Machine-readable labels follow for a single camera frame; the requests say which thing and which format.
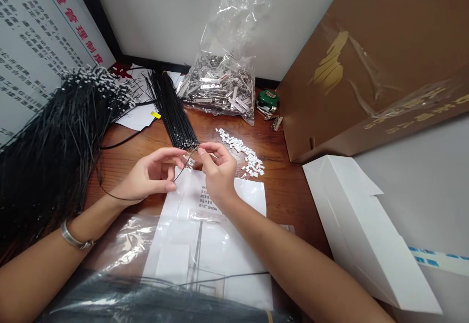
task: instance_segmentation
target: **hand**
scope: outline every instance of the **hand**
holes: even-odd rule
[[[202,171],[205,173],[207,192],[218,207],[223,207],[225,200],[238,197],[234,181],[236,159],[222,144],[215,142],[200,144],[198,152],[204,164]]]
[[[141,158],[126,178],[110,192],[112,196],[124,198],[124,206],[139,203],[151,194],[162,194],[176,191],[174,180],[174,161],[179,169],[184,168],[187,152],[177,148],[160,148],[146,157]]]

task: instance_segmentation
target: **pile of white connectors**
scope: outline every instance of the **pile of white connectors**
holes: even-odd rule
[[[231,149],[236,150],[238,153],[243,152],[246,157],[244,160],[248,162],[247,166],[242,167],[247,174],[254,177],[259,177],[259,175],[264,175],[264,166],[262,161],[256,157],[256,152],[254,152],[249,147],[246,147],[242,140],[239,140],[235,137],[230,137],[230,135],[225,132],[223,129],[215,129],[216,132],[220,134],[221,140],[226,142]]]

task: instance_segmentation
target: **wooden desk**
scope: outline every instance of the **wooden desk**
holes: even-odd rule
[[[221,142],[215,128],[223,128],[230,136],[243,140],[264,162],[265,175],[252,178],[264,183],[267,217],[278,224],[295,227],[296,234],[332,258],[322,224],[314,205],[301,165],[290,163],[283,131],[272,131],[272,121],[265,122],[256,112],[255,124],[248,125],[241,117],[213,117],[196,110],[187,110],[189,120],[201,142]],[[103,145],[109,146],[124,140],[135,131],[114,124],[105,136]],[[161,120],[157,120],[141,134],[127,143],[102,154],[104,169],[103,187],[112,190],[130,171],[135,162],[161,147],[171,147],[170,139]],[[91,177],[85,207],[91,206],[104,195],[98,185],[96,173]],[[152,195],[128,211],[143,214],[160,214],[166,195]]]

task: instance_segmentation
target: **brown cardboard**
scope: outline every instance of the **brown cardboard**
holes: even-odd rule
[[[290,160],[351,156],[469,110],[469,0],[334,0],[280,83]]]

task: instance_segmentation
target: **bag of metal terminals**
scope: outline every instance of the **bag of metal terminals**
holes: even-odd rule
[[[270,8],[267,0],[214,0],[195,64],[177,88],[190,107],[241,115],[254,125],[255,76],[246,47]]]

